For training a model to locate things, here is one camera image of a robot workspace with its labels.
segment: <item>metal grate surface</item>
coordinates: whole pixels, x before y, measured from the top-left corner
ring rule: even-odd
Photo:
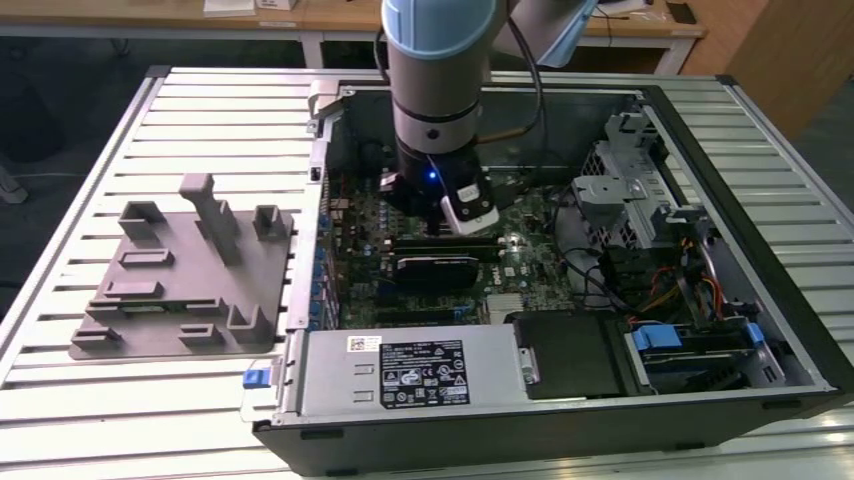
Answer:
[[[298,230],[306,226],[300,212],[314,198],[303,191],[312,152],[306,96],[311,81],[322,76],[374,79],[361,71],[319,75],[176,68],[166,79],[146,80],[0,330],[4,479],[296,478],[256,442],[240,413],[242,372],[275,353],[236,359],[74,362],[67,349],[119,242],[115,217],[128,200],[154,198],[164,211],[190,210],[172,193],[180,175],[210,172],[216,196],[228,199],[232,209],[274,203],[294,213]],[[495,75],[497,81],[510,78],[523,76]],[[546,81],[662,86],[837,340],[854,352],[849,214],[788,144],[757,126],[758,114],[739,104],[738,92],[710,78],[549,74]],[[671,167],[687,197],[695,199],[685,175]],[[290,291],[286,286],[283,305]],[[282,315],[284,325],[288,313]],[[270,408],[272,399],[256,405]],[[854,413],[844,408],[780,422],[703,450],[375,477],[837,478],[854,461],[842,448],[853,443]]]

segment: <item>white sticker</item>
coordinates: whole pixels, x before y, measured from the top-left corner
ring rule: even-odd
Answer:
[[[463,203],[469,203],[481,196],[481,190],[477,184],[471,184],[467,187],[461,188],[457,191],[457,195]]]
[[[275,28],[294,28],[296,23],[294,22],[258,22],[258,25],[262,27],[275,27]]]
[[[355,336],[347,337],[348,352],[379,352],[379,345],[383,343],[383,337]]]

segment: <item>wooden table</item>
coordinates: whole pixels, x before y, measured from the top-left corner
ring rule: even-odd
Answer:
[[[298,40],[306,66],[323,68],[324,41],[371,41],[381,0],[300,0],[294,10],[204,18],[203,0],[0,0],[0,36]],[[665,12],[663,0],[654,11]],[[594,18],[581,45],[666,50],[655,73],[677,74],[701,25]]]

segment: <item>blue latch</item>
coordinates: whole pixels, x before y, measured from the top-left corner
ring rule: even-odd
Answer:
[[[750,322],[746,327],[747,336],[750,337],[750,341],[753,342],[753,346],[758,347],[765,343],[765,334],[759,329],[759,324]]]
[[[270,368],[256,368],[243,372],[243,388],[270,388]]]
[[[631,332],[638,351],[650,348],[679,348],[682,340],[673,325],[645,325]]]

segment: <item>robotic arm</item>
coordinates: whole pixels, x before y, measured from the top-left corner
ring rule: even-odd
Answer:
[[[478,136],[483,73],[499,33],[499,47],[514,53],[507,39],[521,40],[527,30],[539,63],[561,64],[595,5],[597,0],[383,1],[398,171],[383,178],[381,190],[429,227],[445,219],[455,234],[469,235],[498,222],[475,147],[527,131]],[[515,52],[530,47],[526,37]]]

